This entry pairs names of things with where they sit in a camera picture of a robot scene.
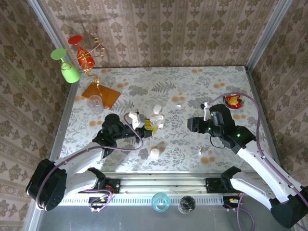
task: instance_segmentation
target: yellow object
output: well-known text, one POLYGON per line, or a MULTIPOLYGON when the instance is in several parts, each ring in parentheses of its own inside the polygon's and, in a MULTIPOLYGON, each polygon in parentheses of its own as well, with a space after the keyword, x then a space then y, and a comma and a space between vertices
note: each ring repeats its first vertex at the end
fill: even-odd
POLYGON ((149 119, 145 120, 144 128, 147 129, 148 131, 152 131, 152 135, 154 135, 155 132, 158 130, 158 127, 152 127, 151 126, 151 122, 150 122, 149 119))
POLYGON ((230 105, 237 105, 238 103, 237 96, 231 97, 228 101, 228 104, 230 105))

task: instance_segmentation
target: floral tablecloth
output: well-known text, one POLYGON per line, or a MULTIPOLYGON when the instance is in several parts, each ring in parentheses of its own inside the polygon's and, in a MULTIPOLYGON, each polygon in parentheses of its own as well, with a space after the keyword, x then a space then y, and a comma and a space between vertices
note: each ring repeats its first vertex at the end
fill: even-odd
MULTIPOLYGON (((136 152, 113 151, 94 166, 102 171, 158 171, 177 170, 191 172, 222 172, 231 166, 242 170, 252 168, 231 150, 213 147, 208 134, 197 134, 187 129, 187 119, 203 116, 200 104, 217 96, 240 91, 253 96, 242 66, 229 67, 160 67, 160 68, 119 68, 93 69, 101 78, 101 84, 121 92, 111 109, 97 115, 87 107, 87 100, 81 96, 91 83, 91 78, 82 75, 61 157, 84 147, 101 129, 104 117, 116 113, 123 118, 129 111, 139 111, 147 118, 153 115, 153 107, 162 105, 161 115, 165 117, 164 128, 144 140, 144 146, 136 152), (159 148, 157 160, 150 158, 150 150, 159 148)), ((231 111, 237 125, 246 126, 256 132, 257 110, 254 104, 244 99, 241 109, 231 111)), ((261 145, 269 151, 263 128, 261 145)), ((213 138, 215 145, 220 141, 213 138)), ((133 138, 117 141, 118 147, 133 148, 138 145, 133 138)))

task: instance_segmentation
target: wall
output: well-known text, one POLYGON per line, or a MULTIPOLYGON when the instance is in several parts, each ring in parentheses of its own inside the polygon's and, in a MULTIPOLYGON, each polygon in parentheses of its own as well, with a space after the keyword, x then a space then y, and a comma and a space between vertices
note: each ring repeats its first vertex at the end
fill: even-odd
POLYGON ((69 85, 47 33, 26 1, 0 3, 0 230, 21 230, 25 188, 49 157, 69 85))
POLYGON ((283 167, 308 184, 308 1, 293 0, 253 70, 283 167))
POLYGON ((91 49, 103 38, 109 54, 96 67, 137 67, 246 65, 278 1, 40 2, 66 43, 81 34, 91 49))

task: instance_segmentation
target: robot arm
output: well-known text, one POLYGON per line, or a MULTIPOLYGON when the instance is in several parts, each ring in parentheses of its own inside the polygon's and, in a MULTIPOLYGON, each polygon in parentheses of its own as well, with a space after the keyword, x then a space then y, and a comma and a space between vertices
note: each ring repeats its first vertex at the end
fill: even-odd
POLYGON ((214 105, 209 111, 211 119, 206 120, 206 116, 188 119, 188 129, 219 137, 225 147, 249 163, 271 190, 249 179, 236 167, 231 167, 221 174, 223 184, 261 202, 270 209, 282 226, 286 228, 294 226, 308 214, 308 207, 303 201, 308 199, 308 186, 303 187, 288 175, 267 153, 261 155, 257 148, 256 137, 247 128, 235 125, 225 105, 214 105))
MULTIPOLYGON (((140 123, 140 118, 142 120, 142 116, 138 117, 139 124, 136 126, 136 132, 141 138, 150 137, 152 131, 147 130, 140 123)), ((120 122, 118 115, 107 115, 102 124, 102 129, 87 146, 54 162, 48 159, 42 160, 27 185, 26 193, 36 200, 43 181, 46 180, 47 175, 50 174, 42 187, 38 199, 39 205, 46 211, 49 211, 54 209, 61 200, 69 194, 86 189, 104 189, 108 179, 106 179, 105 175, 99 170, 89 168, 83 173, 77 173, 88 167, 91 163, 106 158, 113 151, 113 149, 95 147, 117 147, 116 140, 128 137, 135 137, 137 143, 139 142, 137 135, 128 125, 124 125, 120 122)))

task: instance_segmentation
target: table surface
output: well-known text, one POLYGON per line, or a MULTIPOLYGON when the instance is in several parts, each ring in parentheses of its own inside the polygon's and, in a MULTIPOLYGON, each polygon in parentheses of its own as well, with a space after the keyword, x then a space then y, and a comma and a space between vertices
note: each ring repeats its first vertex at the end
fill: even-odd
MULTIPOLYGON (((116 113, 123 118, 129 111, 139 111, 146 118, 153 115, 153 107, 162 105, 160 115, 165 117, 164 128, 144 139, 139 151, 113 151, 104 160, 93 163, 101 171, 190 171, 204 173, 223 172, 231 166, 250 171, 252 168, 230 149, 218 149, 209 141, 208 134, 198 134, 187 129, 187 119, 203 117, 200 104, 232 91, 244 92, 253 97, 247 74, 242 66, 228 67, 158 67, 93 69, 100 76, 100 84, 121 92, 111 109, 94 114, 81 96, 92 78, 82 75, 60 157, 65 157, 87 145, 101 129, 106 115, 116 113), (161 154, 157 160, 149 156, 157 147, 161 154), (199 155, 203 147, 205 153, 199 155)), ((257 109, 244 98, 244 106, 231 111, 237 125, 256 133, 257 109)), ((262 126, 262 147, 271 153, 262 126)), ((220 141, 213 138, 216 146, 220 141)), ((134 138, 117 141, 118 147, 134 148, 134 138)))

